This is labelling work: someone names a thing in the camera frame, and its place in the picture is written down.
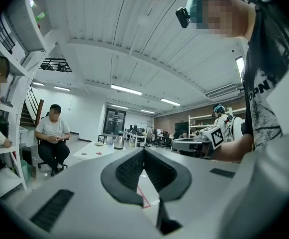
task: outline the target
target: red line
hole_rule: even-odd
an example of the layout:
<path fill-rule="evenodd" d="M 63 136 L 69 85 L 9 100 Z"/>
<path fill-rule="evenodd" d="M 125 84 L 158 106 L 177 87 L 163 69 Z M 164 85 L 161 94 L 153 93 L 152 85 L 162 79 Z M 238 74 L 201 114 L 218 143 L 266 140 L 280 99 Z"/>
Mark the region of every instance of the red line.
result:
<path fill-rule="evenodd" d="M 150 205 L 149 201 L 146 199 L 146 197 L 144 196 L 144 194 L 143 194 L 143 192 L 142 192 L 142 190 L 140 189 L 140 187 L 139 187 L 139 186 L 138 186 L 138 189 L 139 189 L 139 191 L 140 191 L 140 193 L 141 193 L 141 195 L 142 195 L 142 197 L 143 197 L 144 201 L 145 201 L 145 202 L 147 202 L 147 203 L 148 203 L 148 205 L 149 205 L 149 206 L 146 206 L 146 207 L 143 207 L 143 208 L 145 209 L 145 208 L 151 207 L 151 205 Z"/>

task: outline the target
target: black pants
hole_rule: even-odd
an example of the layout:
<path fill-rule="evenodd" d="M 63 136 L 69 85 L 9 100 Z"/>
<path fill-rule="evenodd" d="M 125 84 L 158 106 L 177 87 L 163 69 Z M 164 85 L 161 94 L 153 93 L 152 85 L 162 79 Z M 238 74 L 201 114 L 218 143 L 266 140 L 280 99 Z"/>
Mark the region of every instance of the black pants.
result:
<path fill-rule="evenodd" d="M 59 141 L 57 143 L 41 141 L 38 147 L 39 157 L 54 169 L 57 168 L 58 163 L 64 163 L 69 153 L 70 150 L 64 141 Z"/>

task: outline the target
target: brown wall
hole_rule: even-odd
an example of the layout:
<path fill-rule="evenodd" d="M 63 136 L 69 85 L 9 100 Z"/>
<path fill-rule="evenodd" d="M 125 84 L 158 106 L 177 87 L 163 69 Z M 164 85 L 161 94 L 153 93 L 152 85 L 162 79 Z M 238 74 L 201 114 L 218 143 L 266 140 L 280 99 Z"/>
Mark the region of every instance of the brown wall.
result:
<path fill-rule="evenodd" d="M 245 97 L 241 97 L 239 99 L 234 99 L 232 101 L 228 102 L 222 102 L 222 105 L 225 106 L 226 111 L 228 110 L 228 107 L 232 107 L 233 110 L 240 109 L 246 107 L 245 103 Z M 175 123 L 183 121 L 189 121 L 189 116 L 191 117 L 197 117 L 197 116 L 203 116 L 211 114 L 213 105 L 206 106 L 202 108 L 197 108 L 193 110 L 184 111 L 177 114 L 171 114 L 161 117 L 154 118 L 154 129 L 162 129 L 163 131 L 167 131 L 169 133 L 175 132 Z M 245 114 L 238 114 L 236 115 L 238 117 L 241 117 L 244 119 Z M 215 119 L 201 119 L 198 120 L 198 124 L 200 123 L 209 123 L 213 124 Z"/>

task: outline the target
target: gray floor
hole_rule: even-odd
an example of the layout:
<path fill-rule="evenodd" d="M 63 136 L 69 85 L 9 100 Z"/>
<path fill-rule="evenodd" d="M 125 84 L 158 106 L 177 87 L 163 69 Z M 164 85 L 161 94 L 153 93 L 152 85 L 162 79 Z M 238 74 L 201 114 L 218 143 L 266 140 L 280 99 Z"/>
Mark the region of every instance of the gray floor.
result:
<path fill-rule="evenodd" d="M 68 167 L 75 165 L 78 162 L 82 162 L 76 158 L 73 157 L 73 154 L 80 150 L 81 148 L 85 147 L 88 142 L 80 141 L 78 140 L 77 135 L 72 135 L 70 140 L 67 141 L 67 146 L 70 149 L 70 155 L 65 160 L 65 164 L 68 165 Z M 128 142 L 124 143 L 125 148 L 134 148 L 128 145 Z M 158 152 L 170 152 L 171 150 L 165 150 L 160 147 L 152 147 L 154 150 L 156 149 Z M 42 160 L 38 156 L 38 149 L 36 146 L 32 147 L 32 160 L 33 165 L 37 167 L 37 163 L 42 162 Z M 44 184 L 45 181 L 49 180 L 51 178 L 50 176 L 51 168 L 48 165 L 42 165 L 41 169 L 37 169 L 36 172 L 36 178 L 30 178 L 29 182 L 27 183 L 28 190 L 24 191 L 23 187 L 19 185 L 18 187 L 14 188 L 12 191 L 8 192 L 4 196 L 1 197 L 1 199 L 7 204 L 12 207 L 16 208 L 24 199 L 25 197 L 34 192 L 35 189 L 40 187 Z M 158 215 L 159 210 L 159 194 L 156 192 L 153 184 L 151 183 L 150 179 L 148 178 L 145 170 L 142 172 L 139 183 L 138 183 L 138 190 L 137 193 L 143 197 L 143 212 L 148 217 L 148 219 L 153 223 L 153 225 L 156 225 L 156 219 Z"/>

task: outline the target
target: kettle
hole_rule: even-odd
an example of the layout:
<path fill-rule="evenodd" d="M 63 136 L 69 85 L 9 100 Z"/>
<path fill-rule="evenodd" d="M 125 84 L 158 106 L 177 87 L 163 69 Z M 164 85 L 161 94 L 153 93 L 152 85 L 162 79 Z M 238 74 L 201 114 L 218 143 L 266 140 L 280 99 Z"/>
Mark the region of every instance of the kettle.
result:
<path fill-rule="evenodd" d="M 123 149 L 123 147 L 124 147 L 123 132 L 119 131 L 118 135 L 114 141 L 114 148 L 115 149 Z"/>

